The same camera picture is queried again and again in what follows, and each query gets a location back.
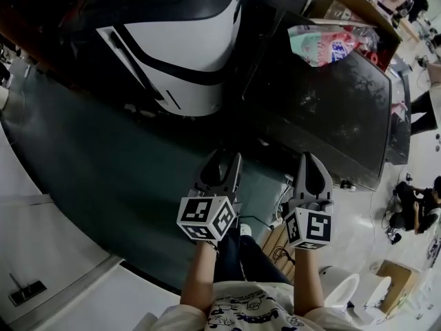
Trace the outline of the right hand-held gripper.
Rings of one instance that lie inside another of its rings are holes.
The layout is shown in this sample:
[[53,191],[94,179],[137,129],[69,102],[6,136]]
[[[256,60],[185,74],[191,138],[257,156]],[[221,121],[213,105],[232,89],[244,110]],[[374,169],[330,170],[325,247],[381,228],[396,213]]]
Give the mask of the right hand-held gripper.
[[333,181],[323,163],[304,152],[300,158],[294,197],[283,206],[289,246],[317,250],[331,242]]

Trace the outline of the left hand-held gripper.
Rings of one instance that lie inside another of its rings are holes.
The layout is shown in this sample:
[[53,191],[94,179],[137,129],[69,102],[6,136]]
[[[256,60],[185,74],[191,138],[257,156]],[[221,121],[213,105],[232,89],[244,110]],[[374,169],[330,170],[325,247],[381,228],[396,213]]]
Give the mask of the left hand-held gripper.
[[243,158],[239,152],[231,158],[224,185],[220,185],[222,157],[222,149],[206,157],[196,173],[196,183],[181,199],[176,224],[192,240],[221,241],[238,218]]

